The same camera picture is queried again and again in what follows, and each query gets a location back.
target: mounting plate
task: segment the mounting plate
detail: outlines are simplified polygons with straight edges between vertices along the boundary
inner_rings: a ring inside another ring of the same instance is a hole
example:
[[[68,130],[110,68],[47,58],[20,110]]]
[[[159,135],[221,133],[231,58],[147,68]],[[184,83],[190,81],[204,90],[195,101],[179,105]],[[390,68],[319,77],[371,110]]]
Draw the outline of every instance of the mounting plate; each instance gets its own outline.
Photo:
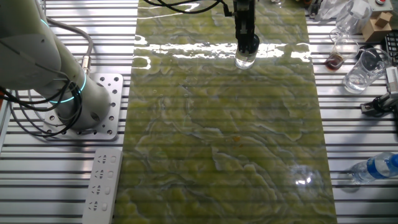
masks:
[[[111,97],[111,107],[108,115],[94,128],[84,131],[68,130],[65,134],[59,134],[53,138],[46,138],[49,141],[113,141],[118,135],[119,115],[122,100],[123,76],[120,74],[93,73],[90,78],[102,84]],[[50,124],[62,124],[55,114],[55,110],[49,111],[45,115],[45,121]],[[44,124],[44,130],[51,130],[56,133],[65,126],[50,126]]]

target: brown liquid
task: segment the brown liquid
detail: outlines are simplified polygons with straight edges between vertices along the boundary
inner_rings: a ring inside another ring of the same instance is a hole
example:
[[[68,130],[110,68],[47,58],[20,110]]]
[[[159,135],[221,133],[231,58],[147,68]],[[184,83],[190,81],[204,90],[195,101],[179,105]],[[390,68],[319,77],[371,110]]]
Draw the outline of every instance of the brown liquid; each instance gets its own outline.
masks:
[[[325,65],[332,71],[338,70],[344,63],[344,59],[338,54],[331,54],[328,59],[326,59]]]

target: blue bottle cap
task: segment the blue bottle cap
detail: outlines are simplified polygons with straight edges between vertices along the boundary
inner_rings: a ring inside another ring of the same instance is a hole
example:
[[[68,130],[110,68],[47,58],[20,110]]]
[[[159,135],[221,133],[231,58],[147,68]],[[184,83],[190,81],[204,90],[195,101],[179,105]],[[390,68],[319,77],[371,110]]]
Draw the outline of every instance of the blue bottle cap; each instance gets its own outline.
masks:
[[[394,167],[398,167],[398,154],[391,157],[391,163]]]

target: glass beaker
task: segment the glass beaker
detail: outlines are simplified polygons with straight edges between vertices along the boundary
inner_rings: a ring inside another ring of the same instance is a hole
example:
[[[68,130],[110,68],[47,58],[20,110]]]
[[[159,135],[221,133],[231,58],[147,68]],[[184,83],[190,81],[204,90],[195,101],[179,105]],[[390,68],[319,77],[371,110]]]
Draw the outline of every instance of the glass beaker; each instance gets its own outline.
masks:
[[[332,71],[338,70],[343,63],[354,58],[359,52],[358,43],[351,38],[340,38],[335,42],[333,50],[326,59],[326,68]]]
[[[339,38],[360,33],[371,14],[368,0],[350,0],[337,15],[337,29],[330,32],[330,39],[335,42]]]
[[[344,77],[345,88],[352,93],[361,93],[372,82],[386,75],[386,68],[391,66],[391,58],[380,49],[366,49],[354,68]]]

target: cardboard box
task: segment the cardboard box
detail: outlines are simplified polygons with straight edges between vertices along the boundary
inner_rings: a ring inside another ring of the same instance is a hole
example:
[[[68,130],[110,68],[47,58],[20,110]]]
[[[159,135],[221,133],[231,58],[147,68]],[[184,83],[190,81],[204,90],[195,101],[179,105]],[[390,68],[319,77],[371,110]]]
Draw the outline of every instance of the cardboard box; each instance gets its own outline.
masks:
[[[376,26],[385,27],[391,21],[392,14],[390,12],[382,12],[376,19]]]
[[[376,25],[376,19],[370,19],[362,29],[362,35],[365,42],[380,42],[390,32],[390,24],[387,24],[384,27],[379,27]]]

